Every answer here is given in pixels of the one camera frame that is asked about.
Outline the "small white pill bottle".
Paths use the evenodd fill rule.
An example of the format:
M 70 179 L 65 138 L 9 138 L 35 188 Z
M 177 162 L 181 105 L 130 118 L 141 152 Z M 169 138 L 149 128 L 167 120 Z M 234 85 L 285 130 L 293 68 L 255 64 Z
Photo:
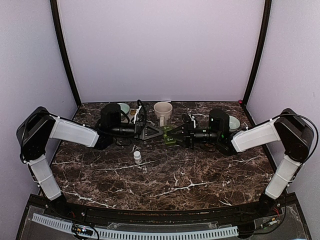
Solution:
M 141 164 L 142 163 L 142 155 L 140 151 L 135 151 L 133 153 L 133 158 L 134 158 L 134 162 L 136 164 Z

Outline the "black frame post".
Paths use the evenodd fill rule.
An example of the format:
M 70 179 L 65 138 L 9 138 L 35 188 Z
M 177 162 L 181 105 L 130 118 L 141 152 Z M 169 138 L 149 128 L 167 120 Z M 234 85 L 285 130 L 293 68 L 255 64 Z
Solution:
M 272 8 L 272 0 L 265 0 L 256 51 L 255 51 L 250 75 L 248 78 L 247 86 L 242 99 L 243 108 L 246 108 L 248 105 L 248 102 L 255 84 L 255 80 L 258 74 L 258 69 L 260 66 L 260 62 L 261 62 L 261 58 L 262 58 L 262 54 L 265 46 L 268 26 L 269 26 L 271 8 Z
M 76 81 L 72 72 L 69 56 L 67 53 L 67 47 L 64 39 L 61 20 L 60 20 L 58 1 L 50 0 L 49 2 L 50 2 L 51 15 L 53 20 L 55 35 L 56 35 L 56 39 L 57 39 L 57 43 L 60 51 L 60 56 L 62 59 L 62 63 L 64 66 L 64 70 L 67 76 L 68 84 L 69 84 L 73 99 L 75 101 L 76 106 L 79 108 L 82 105 L 82 101 L 76 86 Z

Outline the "left black frame post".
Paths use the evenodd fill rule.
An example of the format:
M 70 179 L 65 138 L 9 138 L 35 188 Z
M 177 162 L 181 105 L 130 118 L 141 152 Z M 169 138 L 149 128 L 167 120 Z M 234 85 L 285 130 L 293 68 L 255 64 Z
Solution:
M 57 39 L 57 43 L 60 51 L 60 56 L 62 59 L 62 63 L 64 66 L 64 70 L 67 76 L 68 84 L 69 84 L 73 99 L 75 101 L 76 106 L 79 108 L 82 105 L 82 101 L 76 86 L 76 81 L 72 72 L 69 56 L 67 53 L 67 47 L 64 39 L 61 20 L 60 20 L 58 1 L 50 0 L 49 2 L 50 2 L 51 15 L 53 20 L 55 35 L 56 35 L 56 39 Z

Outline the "left light green bowl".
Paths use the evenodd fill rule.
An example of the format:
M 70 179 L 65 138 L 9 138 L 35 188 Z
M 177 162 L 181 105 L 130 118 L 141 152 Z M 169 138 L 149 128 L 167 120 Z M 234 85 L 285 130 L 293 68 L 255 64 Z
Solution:
M 120 110 L 123 112 L 121 113 L 121 117 L 124 118 L 130 112 L 130 106 L 126 103 L 118 103 L 118 105 L 120 106 Z

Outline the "cream coral pattern mug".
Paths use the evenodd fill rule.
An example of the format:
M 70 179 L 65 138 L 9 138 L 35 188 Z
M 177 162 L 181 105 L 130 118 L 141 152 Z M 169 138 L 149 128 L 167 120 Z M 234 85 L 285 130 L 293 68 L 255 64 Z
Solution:
M 157 119 L 159 120 L 159 126 L 166 126 L 172 116 L 173 106 L 171 103 L 160 101 L 154 104 L 153 109 Z

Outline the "black front table rail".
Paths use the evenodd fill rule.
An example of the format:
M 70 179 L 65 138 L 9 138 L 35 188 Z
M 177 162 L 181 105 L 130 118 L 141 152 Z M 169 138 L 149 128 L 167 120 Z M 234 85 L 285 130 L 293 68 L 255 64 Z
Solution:
M 217 222 L 219 224 L 251 224 L 263 216 L 258 214 L 259 203 L 198 210 L 142 211 L 94 207 L 75 203 L 65 203 L 67 217 L 84 223 L 104 225 L 125 224 L 197 224 Z

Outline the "floral square plate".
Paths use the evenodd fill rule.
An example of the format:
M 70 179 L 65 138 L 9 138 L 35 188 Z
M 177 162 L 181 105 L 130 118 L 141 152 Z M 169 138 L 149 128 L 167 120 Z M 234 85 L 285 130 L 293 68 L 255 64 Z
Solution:
M 134 117 L 136 115 L 136 113 L 139 111 L 138 108 L 130 108 L 130 109 L 125 109 L 123 110 L 123 112 L 127 115 L 130 123 L 134 122 Z M 121 122 L 122 123 L 127 123 L 128 119 L 122 114 L 121 115 Z

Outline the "right black frame post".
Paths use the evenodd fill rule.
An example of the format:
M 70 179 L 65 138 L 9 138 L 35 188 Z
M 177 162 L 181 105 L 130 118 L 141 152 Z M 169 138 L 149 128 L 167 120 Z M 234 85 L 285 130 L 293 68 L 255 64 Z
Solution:
M 262 54 L 265 46 L 268 26 L 269 26 L 271 8 L 272 8 L 272 0 L 265 0 L 256 51 L 255 51 L 250 75 L 248 78 L 247 86 L 242 99 L 243 108 L 246 108 L 248 105 L 248 102 L 255 84 L 255 80 L 258 74 L 258 69 L 260 66 L 260 62 L 261 62 L 261 58 L 262 58 Z

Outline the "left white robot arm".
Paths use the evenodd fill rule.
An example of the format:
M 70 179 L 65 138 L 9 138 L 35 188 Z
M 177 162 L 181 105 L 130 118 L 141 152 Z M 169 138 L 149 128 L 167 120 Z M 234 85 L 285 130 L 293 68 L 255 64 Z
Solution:
M 104 150 L 117 138 L 146 141 L 159 137 L 163 131 L 147 122 L 147 111 L 139 100 L 138 109 L 132 119 L 127 117 L 121 106 L 109 103 L 100 111 L 95 127 L 54 115 L 45 107 L 38 107 L 18 127 L 16 137 L 20 145 L 20 160 L 26 164 L 35 182 L 51 201 L 51 210 L 60 218 L 67 218 L 70 206 L 58 186 L 46 159 L 48 140 L 57 139 L 80 144 L 96 150 Z

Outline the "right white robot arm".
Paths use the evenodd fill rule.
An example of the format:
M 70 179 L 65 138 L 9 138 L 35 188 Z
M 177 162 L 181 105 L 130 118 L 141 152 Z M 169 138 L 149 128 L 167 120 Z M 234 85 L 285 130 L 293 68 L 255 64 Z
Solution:
M 255 213 L 266 217 L 275 208 L 276 200 L 292 182 L 301 167 L 313 155 L 319 143 L 316 125 L 305 116 L 286 108 L 281 114 L 244 130 L 230 130 L 230 116 L 214 108 L 209 112 L 208 126 L 198 127 L 193 115 L 183 115 L 183 124 L 169 130 L 169 137 L 185 148 L 195 143 L 213 144 L 226 156 L 233 156 L 246 150 L 281 142 L 284 156 L 271 181 L 264 190 L 266 197 L 255 205 Z

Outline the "light green bowl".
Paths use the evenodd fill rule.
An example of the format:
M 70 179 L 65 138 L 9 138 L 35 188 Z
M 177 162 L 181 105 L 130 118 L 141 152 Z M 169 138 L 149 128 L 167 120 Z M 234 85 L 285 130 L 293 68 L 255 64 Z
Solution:
M 120 110 L 123 112 L 121 113 L 121 117 L 124 118 L 130 112 L 130 106 L 126 103 L 118 103 L 118 105 L 120 106 Z
M 235 131 L 238 131 L 241 127 L 241 122 L 236 117 L 230 115 L 229 116 L 229 132 L 233 133 Z

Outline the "right light green bowl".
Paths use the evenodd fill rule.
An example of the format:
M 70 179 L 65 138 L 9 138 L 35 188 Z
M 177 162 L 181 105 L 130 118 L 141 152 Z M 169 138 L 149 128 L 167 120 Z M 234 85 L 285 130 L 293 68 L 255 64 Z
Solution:
M 233 133 L 235 131 L 238 131 L 241 127 L 241 122 L 236 117 L 230 115 L 229 116 L 229 132 Z

